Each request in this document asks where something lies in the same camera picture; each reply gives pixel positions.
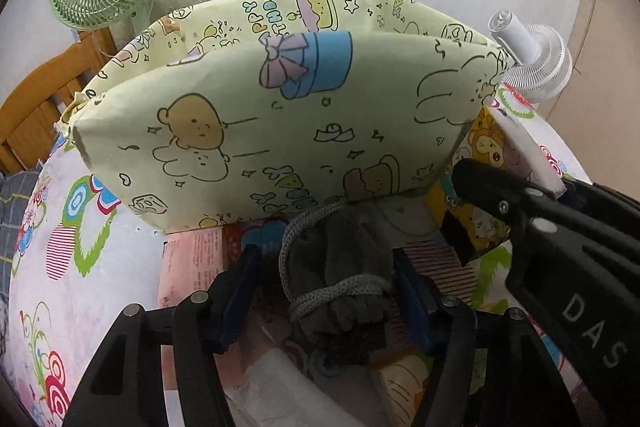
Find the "pink paper packet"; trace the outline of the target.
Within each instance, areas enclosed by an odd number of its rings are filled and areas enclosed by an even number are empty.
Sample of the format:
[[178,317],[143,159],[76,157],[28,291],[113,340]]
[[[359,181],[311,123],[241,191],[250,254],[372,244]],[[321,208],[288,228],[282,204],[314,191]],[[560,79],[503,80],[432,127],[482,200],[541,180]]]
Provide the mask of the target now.
[[169,234],[160,266],[158,305],[177,306],[194,291],[206,291],[225,263],[221,229]]

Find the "grey drawstring pouch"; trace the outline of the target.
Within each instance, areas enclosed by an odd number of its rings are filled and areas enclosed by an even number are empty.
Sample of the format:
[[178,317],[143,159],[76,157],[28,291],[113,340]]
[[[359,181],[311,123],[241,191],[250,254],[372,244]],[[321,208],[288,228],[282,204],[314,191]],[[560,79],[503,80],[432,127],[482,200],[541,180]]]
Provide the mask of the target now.
[[294,337],[332,365],[366,365],[386,347],[393,253],[367,204],[294,218],[278,258]]

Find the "white standing fan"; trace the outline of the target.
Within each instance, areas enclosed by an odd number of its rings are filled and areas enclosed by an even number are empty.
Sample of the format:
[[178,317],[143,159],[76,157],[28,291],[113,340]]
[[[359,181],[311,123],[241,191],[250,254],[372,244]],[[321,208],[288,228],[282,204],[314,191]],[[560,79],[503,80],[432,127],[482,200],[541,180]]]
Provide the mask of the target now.
[[488,29],[514,63],[504,75],[504,83],[532,104],[548,101],[564,90],[572,75],[573,59],[554,28],[525,25],[513,12],[501,10],[488,20]]

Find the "floral tablecloth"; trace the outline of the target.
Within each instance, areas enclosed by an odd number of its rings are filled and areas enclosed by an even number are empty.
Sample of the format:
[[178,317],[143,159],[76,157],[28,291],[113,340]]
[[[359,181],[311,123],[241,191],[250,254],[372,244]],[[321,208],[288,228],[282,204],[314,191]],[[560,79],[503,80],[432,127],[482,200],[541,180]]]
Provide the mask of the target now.
[[[222,230],[228,265],[247,239],[277,246],[284,227],[277,218],[238,227],[209,221],[203,229]],[[9,303],[3,303],[2,311],[6,373],[36,424],[62,424],[82,374],[124,306],[160,307],[167,236],[116,202],[70,142],[55,143],[18,229]],[[390,332],[390,349],[375,369],[345,369],[330,376],[318,355],[291,343],[285,321],[265,315],[262,324],[270,341],[252,354],[248,366],[280,349],[363,426],[393,426],[378,370],[414,353],[400,332]],[[238,350],[222,358],[224,387],[242,383],[247,368],[241,369],[240,360]]]

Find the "grey plaid pillow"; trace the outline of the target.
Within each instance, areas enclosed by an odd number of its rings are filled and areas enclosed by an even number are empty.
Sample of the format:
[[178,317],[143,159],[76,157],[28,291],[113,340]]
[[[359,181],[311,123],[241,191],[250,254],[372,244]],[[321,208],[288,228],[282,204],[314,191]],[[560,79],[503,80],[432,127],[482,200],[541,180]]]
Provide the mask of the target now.
[[11,268],[15,244],[28,200],[38,180],[40,170],[21,171],[1,176],[0,202],[0,275],[1,299],[7,305],[10,297]]

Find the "yellow cartoon fabric storage box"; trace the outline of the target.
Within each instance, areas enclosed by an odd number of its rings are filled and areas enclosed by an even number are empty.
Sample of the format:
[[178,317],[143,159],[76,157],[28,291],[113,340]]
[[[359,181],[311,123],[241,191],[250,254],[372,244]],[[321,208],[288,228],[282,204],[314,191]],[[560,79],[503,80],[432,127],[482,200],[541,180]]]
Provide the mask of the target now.
[[152,23],[60,127],[135,215],[182,232],[427,190],[508,67],[414,0],[214,0]]

